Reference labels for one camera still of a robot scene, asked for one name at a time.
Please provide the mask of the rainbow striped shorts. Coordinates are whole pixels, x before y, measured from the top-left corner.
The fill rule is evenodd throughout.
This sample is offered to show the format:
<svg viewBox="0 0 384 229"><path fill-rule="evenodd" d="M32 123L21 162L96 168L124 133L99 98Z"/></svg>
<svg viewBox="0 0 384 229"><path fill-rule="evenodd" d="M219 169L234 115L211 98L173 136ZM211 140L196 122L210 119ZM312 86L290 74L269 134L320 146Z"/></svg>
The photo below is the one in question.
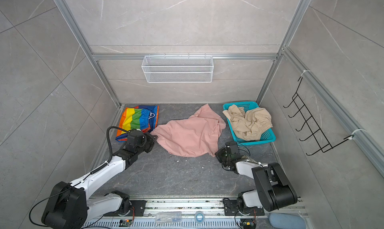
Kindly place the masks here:
<svg viewBox="0 0 384 229"><path fill-rule="evenodd" d="M143 133L152 132L158 125L159 106L139 105L124 109L119 128L126 131L140 130Z"/></svg>

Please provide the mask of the pink shorts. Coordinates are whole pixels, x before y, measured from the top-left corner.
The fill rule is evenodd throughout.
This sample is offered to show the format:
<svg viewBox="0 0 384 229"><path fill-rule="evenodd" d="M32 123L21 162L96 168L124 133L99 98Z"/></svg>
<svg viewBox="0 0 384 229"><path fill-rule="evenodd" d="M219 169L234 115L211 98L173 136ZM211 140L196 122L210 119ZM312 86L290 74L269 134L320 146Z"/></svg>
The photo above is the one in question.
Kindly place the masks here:
<svg viewBox="0 0 384 229"><path fill-rule="evenodd" d="M219 150L219 138L226 122L208 104L187 119L171 120L157 126L152 135L168 153L181 157L214 157Z"/></svg>

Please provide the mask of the teal plastic laundry basket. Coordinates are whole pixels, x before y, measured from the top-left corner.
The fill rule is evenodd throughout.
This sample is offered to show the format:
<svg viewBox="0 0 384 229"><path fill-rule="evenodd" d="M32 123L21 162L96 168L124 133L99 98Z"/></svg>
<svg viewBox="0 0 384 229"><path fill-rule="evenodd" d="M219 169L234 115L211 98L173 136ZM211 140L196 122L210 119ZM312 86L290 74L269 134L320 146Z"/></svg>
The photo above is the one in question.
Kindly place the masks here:
<svg viewBox="0 0 384 229"><path fill-rule="evenodd" d="M237 107L242 107L245 112L247 112L249 110L252 110L252 109L259 108L259 105L256 102L254 102L254 101L243 101L243 102L226 103L226 104L223 105L223 110L229 109L229 107L232 106L232 105L236 105ZM257 141L255 141L255 140L250 140L250 141L243 140L241 138L238 138L236 136L236 134L234 133L234 130L232 128L230 120L227 119L227 121L228 121L228 124L229 124L229 128L230 128L233 140L235 142L237 142L237 143L241 143L241 144L244 144L246 146L252 146L252 145L271 143L271 142L274 142L276 140L276 136L275 136L275 134L274 134L274 132L272 131L271 128L268 129L267 131L265 131L261 135L260 140L257 140Z"/></svg>

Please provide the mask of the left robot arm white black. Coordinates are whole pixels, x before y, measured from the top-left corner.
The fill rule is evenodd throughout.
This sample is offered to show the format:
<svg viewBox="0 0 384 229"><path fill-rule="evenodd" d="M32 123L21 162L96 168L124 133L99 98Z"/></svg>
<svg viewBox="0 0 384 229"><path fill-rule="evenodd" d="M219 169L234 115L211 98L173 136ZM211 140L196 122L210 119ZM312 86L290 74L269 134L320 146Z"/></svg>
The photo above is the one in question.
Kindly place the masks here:
<svg viewBox="0 0 384 229"><path fill-rule="evenodd" d="M122 131L127 136L127 140L116 152L113 152L112 148L111 129ZM141 153L151 152L158 137L148 132L125 130L115 126L109 127L106 135L108 159L70 183L56 184L51 195L44 199L47 204L41 222L30 220L33 225L51 229L81 229L86 222L108 213L120 216L135 213L130 197L125 193L113 191L103 197L92 196L106 182L128 169Z"/></svg>

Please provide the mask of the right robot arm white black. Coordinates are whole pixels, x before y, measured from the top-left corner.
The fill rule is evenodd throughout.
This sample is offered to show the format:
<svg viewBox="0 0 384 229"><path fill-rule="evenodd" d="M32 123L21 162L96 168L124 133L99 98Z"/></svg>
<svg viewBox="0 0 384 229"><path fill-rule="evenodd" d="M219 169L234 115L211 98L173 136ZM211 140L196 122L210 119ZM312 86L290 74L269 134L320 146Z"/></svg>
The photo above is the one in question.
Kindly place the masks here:
<svg viewBox="0 0 384 229"><path fill-rule="evenodd" d="M227 142L215 156L225 171L254 180L256 188L239 193L234 214L257 215L257 211L272 212L298 202L298 196L277 162L261 163L250 157L250 151L241 154L237 142Z"/></svg>

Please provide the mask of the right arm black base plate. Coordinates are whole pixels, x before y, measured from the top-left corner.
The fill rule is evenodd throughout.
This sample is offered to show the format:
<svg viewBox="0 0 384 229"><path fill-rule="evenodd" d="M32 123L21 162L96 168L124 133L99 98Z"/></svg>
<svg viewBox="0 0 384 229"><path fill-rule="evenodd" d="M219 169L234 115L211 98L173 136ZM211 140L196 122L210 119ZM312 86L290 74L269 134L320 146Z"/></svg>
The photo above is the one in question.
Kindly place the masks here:
<svg viewBox="0 0 384 229"><path fill-rule="evenodd" d="M222 200L226 216L264 216L265 211L262 207L247 207L241 199L230 200L224 198Z"/></svg>

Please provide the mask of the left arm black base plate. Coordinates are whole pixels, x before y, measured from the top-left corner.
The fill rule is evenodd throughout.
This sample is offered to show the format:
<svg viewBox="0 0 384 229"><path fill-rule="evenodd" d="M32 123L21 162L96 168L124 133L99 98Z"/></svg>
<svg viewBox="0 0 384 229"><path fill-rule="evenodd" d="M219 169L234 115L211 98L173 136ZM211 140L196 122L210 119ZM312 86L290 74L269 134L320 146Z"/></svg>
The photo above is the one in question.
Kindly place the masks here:
<svg viewBox="0 0 384 229"><path fill-rule="evenodd" d="M131 202L131 208L130 208L130 213L128 214L128 217L133 216L133 211L135 211L135 217L143 217L145 209L146 209L147 201L145 201L145 200L133 200L130 202Z"/></svg>

